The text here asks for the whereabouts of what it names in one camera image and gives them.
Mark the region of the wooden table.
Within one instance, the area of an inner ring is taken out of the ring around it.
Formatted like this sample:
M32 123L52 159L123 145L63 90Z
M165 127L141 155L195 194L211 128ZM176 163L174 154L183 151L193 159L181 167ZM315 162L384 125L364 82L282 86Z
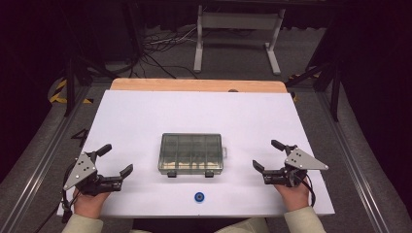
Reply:
M287 93L282 82L235 80L126 79L113 80L111 90L215 91Z

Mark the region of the white metal stand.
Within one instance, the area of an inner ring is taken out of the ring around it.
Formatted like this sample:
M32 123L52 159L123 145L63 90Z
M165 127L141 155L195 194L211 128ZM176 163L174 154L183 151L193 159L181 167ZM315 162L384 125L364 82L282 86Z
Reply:
M264 44L264 48L275 76L281 74L275 54L275 44L277 42L281 25L285 16L285 9L279 10L276 14L240 14L240 13L211 13L206 12L202 5L197 9L197 40L193 63L193 71L200 73L202 70L203 57L203 29L247 29L247 30L271 30L272 38Z

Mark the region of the white board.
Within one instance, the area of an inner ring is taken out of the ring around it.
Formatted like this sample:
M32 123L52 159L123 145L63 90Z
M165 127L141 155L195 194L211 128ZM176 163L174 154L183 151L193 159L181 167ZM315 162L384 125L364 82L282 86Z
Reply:
M218 133L226 154L214 178L159 173L163 133ZM110 195L103 216L253 217L280 216L280 194L265 184L253 161L266 169L283 167L277 140L310 151L292 98L287 93L122 91L104 93L84 150L112 149L96 161L99 174L132 173Z

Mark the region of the metal floor rail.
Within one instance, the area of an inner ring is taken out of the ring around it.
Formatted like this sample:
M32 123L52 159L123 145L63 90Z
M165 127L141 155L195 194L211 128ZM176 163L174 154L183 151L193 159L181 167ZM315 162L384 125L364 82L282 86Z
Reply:
M62 106L52 106L32 141L0 184L0 233L16 232L88 91L89 86L75 91L75 104L68 116L64 115Z
M323 112L326 114L327 122L330 125L333 134L343 151L343 160L350 173L351 179L354 182L357 193L374 228L375 233L389 233L388 225L379 210L375 198L373 197L370 185L364 173L362 172L360 165L354 158L341 125L334 119L332 113L330 112L330 104L328 102L326 94L323 92L317 92L316 96L318 98L318 101L320 102Z

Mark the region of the clear plastic compartment box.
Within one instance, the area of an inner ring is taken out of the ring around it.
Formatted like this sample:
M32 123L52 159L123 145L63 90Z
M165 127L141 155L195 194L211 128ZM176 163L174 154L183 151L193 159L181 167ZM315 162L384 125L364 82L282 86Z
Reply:
M157 169L168 178L203 175L214 178L223 171L220 134L163 133Z

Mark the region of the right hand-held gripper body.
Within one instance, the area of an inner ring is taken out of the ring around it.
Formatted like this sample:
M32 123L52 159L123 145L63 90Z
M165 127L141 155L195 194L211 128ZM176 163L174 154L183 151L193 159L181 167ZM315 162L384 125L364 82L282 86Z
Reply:
M261 171L265 184L280 184L287 187L299 186L309 170L327 170L328 166L298 147L282 147L286 152L285 166L279 170Z

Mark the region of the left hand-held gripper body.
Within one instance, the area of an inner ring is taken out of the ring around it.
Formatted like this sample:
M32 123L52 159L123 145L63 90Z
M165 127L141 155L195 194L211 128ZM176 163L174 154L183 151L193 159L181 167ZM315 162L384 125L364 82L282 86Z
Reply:
M74 163L67 181L63 185L65 191L77 188L83 195L96 196L100 193L121 191L122 177L107 177L98 174L95 162L103 152L82 152Z

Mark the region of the person's right hand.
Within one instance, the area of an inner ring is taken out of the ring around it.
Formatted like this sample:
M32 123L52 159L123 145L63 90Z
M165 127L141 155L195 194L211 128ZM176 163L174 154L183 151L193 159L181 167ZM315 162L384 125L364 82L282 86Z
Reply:
M289 212L309 206L309 190L301 183L296 187L287 187L275 184L274 187L280 193L286 209Z

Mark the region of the person's left hand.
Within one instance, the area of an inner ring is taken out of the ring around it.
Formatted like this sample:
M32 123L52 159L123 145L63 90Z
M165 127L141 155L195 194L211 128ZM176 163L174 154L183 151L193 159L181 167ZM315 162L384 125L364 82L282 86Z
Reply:
M103 205L110 192L99 193L96 196L84 195L78 189L73 193L76 201L74 202L74 213L93 219L99 219Z

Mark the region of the yellow black floor tape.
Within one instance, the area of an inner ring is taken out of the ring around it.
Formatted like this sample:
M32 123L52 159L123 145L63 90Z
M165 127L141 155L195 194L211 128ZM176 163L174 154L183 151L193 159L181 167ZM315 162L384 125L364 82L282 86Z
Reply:
M62 103L62 104L66 104L67 103L67 99L63 98L60 96L63 88L67 85L67 81L65 79L62 79L58 85L56 86L53 94L51 95L49 101L51 103Z

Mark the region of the black tripod stand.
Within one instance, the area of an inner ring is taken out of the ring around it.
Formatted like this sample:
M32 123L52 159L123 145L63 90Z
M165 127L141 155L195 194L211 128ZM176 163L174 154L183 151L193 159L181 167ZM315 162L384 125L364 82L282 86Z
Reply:
M104 77L108 77L112 80L118 77L103 66L100 66L85 57L79 55L71 56L66 63L66 117L70 116L71 112L76 106L75 80L78 80L78 83L81 86L89 86L92 84L92 77L89 68L92 68L98 74L103 75Z
M313 88L317 92L325 92L326 88L331 85L329 111L335 121L338 120L337 108L341 81L339 67L341 51L338 46L339 27L339 20L334 19L317 45L305 68L305 72L298 76L293 75L291 79L285 82L286 87L292 87L319 74L319 77L313 83Z

